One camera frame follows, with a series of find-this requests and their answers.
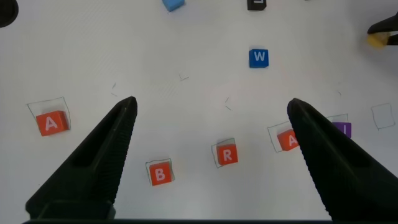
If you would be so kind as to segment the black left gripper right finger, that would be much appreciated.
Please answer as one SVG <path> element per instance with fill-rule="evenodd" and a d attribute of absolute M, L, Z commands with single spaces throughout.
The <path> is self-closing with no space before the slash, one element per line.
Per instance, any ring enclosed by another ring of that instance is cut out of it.
<path fill-rule="evenodd" d="M 326 211 L 338 222 L 396 222 L 397 177 L 298 98 L 287 114 Z"/>

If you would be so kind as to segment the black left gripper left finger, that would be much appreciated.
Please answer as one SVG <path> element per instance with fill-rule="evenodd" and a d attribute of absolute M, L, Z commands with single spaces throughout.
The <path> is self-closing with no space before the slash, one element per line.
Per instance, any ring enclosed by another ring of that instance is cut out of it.
<path fill-rule="evenodd" d="M 137 116 L 133 96 L 118 102 L 27 201 L 33 220 L 110 220 Z"/>

